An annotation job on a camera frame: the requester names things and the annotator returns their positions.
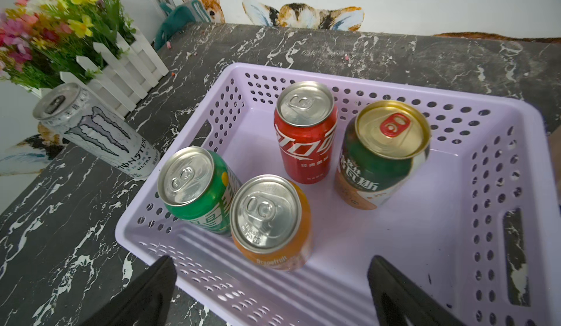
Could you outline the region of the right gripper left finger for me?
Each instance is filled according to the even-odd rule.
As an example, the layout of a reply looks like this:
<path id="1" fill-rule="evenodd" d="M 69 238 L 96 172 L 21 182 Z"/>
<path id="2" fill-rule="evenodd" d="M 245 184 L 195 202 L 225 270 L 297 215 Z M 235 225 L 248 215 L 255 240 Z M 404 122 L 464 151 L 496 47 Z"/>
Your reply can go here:
<path id="1" fill-rule="evenodd" d="M 160 257 L 83 324 L 165 325 L 176 280 L 172 258 Z"/>

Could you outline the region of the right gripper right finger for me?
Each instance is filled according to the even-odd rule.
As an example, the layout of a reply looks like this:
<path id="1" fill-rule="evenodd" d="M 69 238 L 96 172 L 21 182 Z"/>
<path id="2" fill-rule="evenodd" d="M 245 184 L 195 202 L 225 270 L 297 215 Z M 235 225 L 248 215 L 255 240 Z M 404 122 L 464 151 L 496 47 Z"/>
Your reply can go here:
<path id="1" fill-rule="evenodd" d="M 380 255 L 372 258 L 367 278 L 380 325 L 463 324 Z"/>

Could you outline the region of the green Sprite can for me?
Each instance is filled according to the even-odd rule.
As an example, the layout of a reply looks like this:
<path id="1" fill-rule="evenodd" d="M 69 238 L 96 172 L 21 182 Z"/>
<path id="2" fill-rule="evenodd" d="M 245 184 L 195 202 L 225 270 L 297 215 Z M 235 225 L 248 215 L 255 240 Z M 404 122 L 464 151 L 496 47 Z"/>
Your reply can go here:
<path id="1" fill-rule="evenodd" d="M 231 235 L 230 209 L 242 184 L 215 152 L 191 146 L 174 153 L 157 181 L 168 211 L 217 235 Z"/>

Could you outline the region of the orange soda can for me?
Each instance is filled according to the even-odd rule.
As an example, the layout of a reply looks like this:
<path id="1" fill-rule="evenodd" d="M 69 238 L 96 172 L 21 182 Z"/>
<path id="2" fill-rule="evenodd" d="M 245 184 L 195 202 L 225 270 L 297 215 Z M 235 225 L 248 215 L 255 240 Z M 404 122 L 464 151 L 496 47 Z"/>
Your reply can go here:
<path id="1" fill-rule="evenodd" d="M 312 253 L 312 213 L 305 193 L 279 175 L 258 175 L 234 196 L 233 241 L 251 262 L 283 271 L 299 269 Z"/>

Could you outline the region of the green gold-top beer can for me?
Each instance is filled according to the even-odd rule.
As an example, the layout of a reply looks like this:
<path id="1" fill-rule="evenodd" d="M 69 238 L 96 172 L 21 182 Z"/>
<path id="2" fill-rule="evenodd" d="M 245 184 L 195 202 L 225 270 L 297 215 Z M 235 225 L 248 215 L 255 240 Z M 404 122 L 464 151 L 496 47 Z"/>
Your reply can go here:
<path id="1" fill-rule="evenodd" d="M 349 122 L 335 175 L 335 189 L 350 206 L 382 206 L 430 154 L 426 117 L 404 102 L 382 100 Z"/>

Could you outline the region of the white Monster energy can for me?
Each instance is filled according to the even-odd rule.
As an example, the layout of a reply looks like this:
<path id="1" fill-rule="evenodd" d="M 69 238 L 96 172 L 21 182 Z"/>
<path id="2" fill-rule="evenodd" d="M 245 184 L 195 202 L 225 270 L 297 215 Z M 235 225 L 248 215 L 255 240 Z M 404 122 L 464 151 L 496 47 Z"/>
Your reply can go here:
<path id="1" fill-rule="evenodd" d="M 48 92 L 35 106 L 33 117 L 134 179 L 145 180 L 159 163 L 154 146 L 77 83 Z"/>

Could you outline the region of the red Coca-Cola can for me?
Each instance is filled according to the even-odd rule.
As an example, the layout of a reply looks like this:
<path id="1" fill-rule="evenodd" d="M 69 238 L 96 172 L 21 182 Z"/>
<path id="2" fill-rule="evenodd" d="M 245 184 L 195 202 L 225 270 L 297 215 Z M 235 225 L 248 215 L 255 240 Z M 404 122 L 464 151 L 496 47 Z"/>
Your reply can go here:
<path id="1" fill-rule="evenodd" d="M 315 184 L 328 175 L 337 107 L 324 84 L 302 81 L 285 88 L 274 111 L 274 127 L 290 178 L 300 184 Z"/>

